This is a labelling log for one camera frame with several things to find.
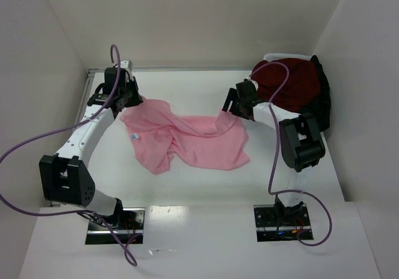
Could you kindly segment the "pink t-shirt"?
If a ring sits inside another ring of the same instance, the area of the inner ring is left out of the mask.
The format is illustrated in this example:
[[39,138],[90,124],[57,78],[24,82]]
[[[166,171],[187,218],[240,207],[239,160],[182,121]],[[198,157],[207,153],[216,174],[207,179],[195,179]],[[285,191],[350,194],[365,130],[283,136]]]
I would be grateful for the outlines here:
[[241,120],[228,112],[178,116],[169,103],[146,99],[125,109],[120,120],[136,159],[154,175],[169,171],[175,156],[192,167],[215,170],[234,170],[250,161],[244,151],[248,133]]

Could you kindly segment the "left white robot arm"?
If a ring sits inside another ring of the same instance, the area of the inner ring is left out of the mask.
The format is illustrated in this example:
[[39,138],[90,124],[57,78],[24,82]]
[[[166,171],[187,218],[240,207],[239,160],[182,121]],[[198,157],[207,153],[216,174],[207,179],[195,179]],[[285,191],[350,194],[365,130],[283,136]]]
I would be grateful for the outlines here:
[[112,228],[121,225],[126,217],[121,200],[97,190],[87,167],[117,115],[142,102],[130,61],[106,68],[104,82],[88,100],[82,125],[54,155],[44,155],[39,161],[44,198],[97,213]]

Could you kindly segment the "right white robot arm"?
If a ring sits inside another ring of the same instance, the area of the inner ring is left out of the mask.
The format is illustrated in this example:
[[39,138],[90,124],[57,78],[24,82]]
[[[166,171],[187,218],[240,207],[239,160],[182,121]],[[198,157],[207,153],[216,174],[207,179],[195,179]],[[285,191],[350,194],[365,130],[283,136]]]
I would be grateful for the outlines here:
[[[253,81],[244,80],[230,88],[223,111],[262,123],[276,130],[276,152],[268,184],[269,195],[274,196],[274,209],[280,218],[297,215],[303,208],[301,187],[304,169],[316,166],[325,155],[325,145],[316,118],[311,113],[293,113],[261,100]],[[273,191],[272,185],[278,158],[298,175],[283,190]]]

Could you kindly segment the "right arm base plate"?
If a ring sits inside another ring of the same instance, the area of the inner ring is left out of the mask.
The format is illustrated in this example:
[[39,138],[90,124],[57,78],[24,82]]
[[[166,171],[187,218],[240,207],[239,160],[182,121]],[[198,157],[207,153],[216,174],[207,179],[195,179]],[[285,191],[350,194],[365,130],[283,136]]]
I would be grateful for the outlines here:
[[288,208],[284,215],[273,205],[255,205],[254,219],[258,242],[288,242],[313,240],[314,236],[306,205]]

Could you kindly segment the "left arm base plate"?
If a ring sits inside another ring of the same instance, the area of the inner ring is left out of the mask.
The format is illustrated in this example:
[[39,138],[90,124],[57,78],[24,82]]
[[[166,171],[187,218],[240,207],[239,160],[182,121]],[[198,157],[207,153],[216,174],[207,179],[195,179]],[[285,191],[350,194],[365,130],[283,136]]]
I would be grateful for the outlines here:
[[[114,234],[124,244],[142,244],[145,224],[145,208],[125,208],[122,222],[110,225]],[[86,245],[117,244],[107,227],[98,219],[85,216],[89,220],[85,238]]]

